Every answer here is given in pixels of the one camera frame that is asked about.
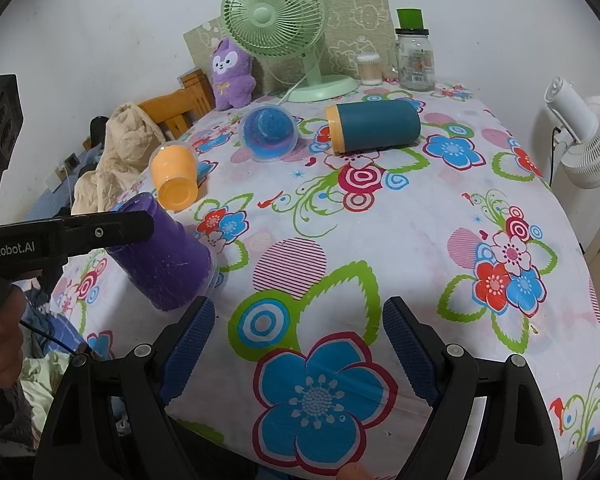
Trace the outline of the person's left hand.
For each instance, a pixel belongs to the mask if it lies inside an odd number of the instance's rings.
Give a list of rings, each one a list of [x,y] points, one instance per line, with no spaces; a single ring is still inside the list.
[[[0,389],[15,385],[22,367],[23,334],[20,320],[27,298],[15,285],[0,307]]]

